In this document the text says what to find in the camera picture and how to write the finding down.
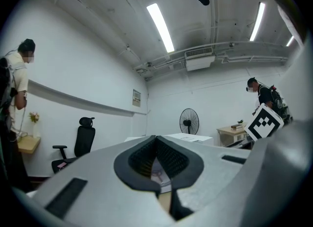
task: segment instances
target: white t-shirt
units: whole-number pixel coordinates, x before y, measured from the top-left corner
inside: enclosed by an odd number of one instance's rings
[[[18,52],[14,52],[11,55],[6,56],[6,58],[9,60],[11,65],[15,65],[17,63],[24,63],[22,56]],[[20,91],[27,91],[28,86],[28,76],[27,76],[27,69],[21,68],[14,71],[14,81],[12,84],[12,87],[17,90],[17,92]],[[13,97],[9,112],[12,120],[12,126],[11,131],[17,132],[18,130],[15,128],[15,97]]]

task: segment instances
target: fluorescent light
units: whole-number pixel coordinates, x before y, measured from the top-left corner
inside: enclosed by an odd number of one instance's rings
[[[156,3],[150,5],[147,7],[153,21],[156,24],[157,30],[160,33],[160,36],[163,40],[163,43],[165,45],[166,51],[167,52],[172,52],[174,51],[174,46],[172,43],[172,39],[170,36],[170,33],[168,32],[166,23],[164,21],[164,18],[162,16],[162,13]]]
[[[294,36],[292,36],[290,39],[289,39],[289,41],[288,41],[288,43],[287,43],[287,47],[293,42],[293,40],[294,40]]]
[[[254,41],[256,34],[258,33],[258,30],[259,30],[259,27],[260,27],[260,24],[262,21],[262,17],[264,14],[264,10],[265,10],[265,4],[262,2],[259,3],[258,15],[256,17],[256,21],[254,24],[253,32],[252,32],[251,37],[250,37],[250,41]]]

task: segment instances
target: wooden desk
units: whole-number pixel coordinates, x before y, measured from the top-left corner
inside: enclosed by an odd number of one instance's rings
[[[19,152],[33,154],[41,138],[33,138],[32,136],[24,136],[18,142]]]
[[[246,123],[243,123],[243,127],[241,129],[238,130],[232,130],[230,126],[228,127],[223,127],[223,128],[219,128],[217,129],[219,135],[220,135],[220,139],[221,139],[221,134],[225,134],[225,135],[229,135],[233,137],[233,142],[236,142],[242,138],[245,137],[245,126]]]

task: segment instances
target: electric fan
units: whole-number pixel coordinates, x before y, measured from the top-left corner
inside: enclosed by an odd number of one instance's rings
[[[186,109],[182,112],[179,119],[181,132],[195,135],[199,129],[199,118],[193,109]]]

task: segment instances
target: office chair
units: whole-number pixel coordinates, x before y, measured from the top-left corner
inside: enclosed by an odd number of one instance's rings
[[[65,155],[64,149],[67,148],[66,145],[53,145],[53,149],[59,149],[61,151],[61,155],[63,159],[55,160],[51,163],[52,169],[54,173],[59,172],[61,169],[65,168],[70,163],[77,160],[79,157],[87,154],[91,150],[92,142],[95,135],[95,128],[92,127],[92,120],[94,117],[82,117],[79,120],[79,124],[81,126],[78,127],[77,130],[77,138],[74,148],[75,158],[68,159]]]

